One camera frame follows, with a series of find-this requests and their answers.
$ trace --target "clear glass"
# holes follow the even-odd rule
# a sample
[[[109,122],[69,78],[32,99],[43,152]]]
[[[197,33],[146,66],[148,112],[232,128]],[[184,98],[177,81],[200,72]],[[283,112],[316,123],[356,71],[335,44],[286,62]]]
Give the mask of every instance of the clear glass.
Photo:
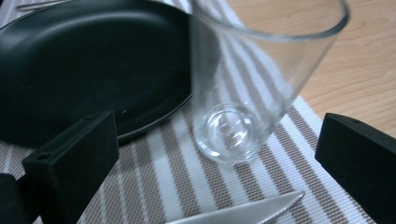
[[[341,0],[193,0],[195,139],[214,161],[250,161],[347,25]]]

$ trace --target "serrated blade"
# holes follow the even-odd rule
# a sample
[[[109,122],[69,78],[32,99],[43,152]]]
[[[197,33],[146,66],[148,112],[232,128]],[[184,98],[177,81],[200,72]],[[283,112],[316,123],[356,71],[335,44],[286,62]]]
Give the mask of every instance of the serrated blade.
[[[265,223],[281,216],[299,202],[303,196],[303,191],[295,191],[253,203],[244,203],[211,213],[182,218],[168,224]]]

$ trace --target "striped placemat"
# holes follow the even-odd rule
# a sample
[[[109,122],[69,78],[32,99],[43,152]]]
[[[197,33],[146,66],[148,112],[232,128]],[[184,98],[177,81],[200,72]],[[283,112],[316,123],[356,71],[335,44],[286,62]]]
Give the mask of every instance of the striped placemat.
[[[22,15],[15,6],[33,2],[5,0],[0,25]],[[164,2],[191,11],[189,1]],[[298,97],[257,160],[225,167],[198,152],[187,103],[120,148],[120,160],[79,223],[164,223],[301,189],[302,201],[278,223],[374,223],[314,159],[320,126]],[[31,152],[0,142],[0,172],[21,177],[21,160]]]

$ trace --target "glass rim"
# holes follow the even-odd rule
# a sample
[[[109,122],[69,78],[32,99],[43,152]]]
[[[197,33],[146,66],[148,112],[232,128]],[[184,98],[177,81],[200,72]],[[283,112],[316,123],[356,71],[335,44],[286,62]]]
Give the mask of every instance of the glass rim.
[[[278,41],[278,42],[290,42],[290,41],[306,41],[306,40],[316,40],[316,39],[323,39],[326,37],[330,37],[333,35],[339,34],[344,27],[347,26],[347,23],[349,21],[349,8],[345,0],[336,0],[341,4],[341,10],[344,11],[344,15],[341,18],[339,22],[337,22],[333,27],[330,29],[312,33],[312,34],[307,34],[307,35],[287,35],[287,34],[271,34],[265,31],[258,31],[254,29],[250,29],[244,26],[240,25],[235,25],[234,23],[227,22],[220,20],[210,13],[206,12],[201,8],[201,6],[197,3],[198,0],[192,0],[192,9],[198,9],[199,12],[201,12],[203,15],[205,15],[205,18],[207,20],[213,21],[215,24],[219,25],[220,27],[226,28],[226,29],[232,29],[241,33],[245,33],[247,35],[252,35],[261,39],[267,39],[267,40],[273,40],[273,41]]]

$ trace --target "black plate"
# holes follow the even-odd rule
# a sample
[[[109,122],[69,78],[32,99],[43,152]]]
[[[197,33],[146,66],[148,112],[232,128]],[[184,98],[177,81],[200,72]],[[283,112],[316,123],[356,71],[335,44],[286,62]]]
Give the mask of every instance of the black plate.
[[[40,147],[114,110],[120,140],[190,97],[188,16],[165,4],[77,0],[0,30],[0,139]]]

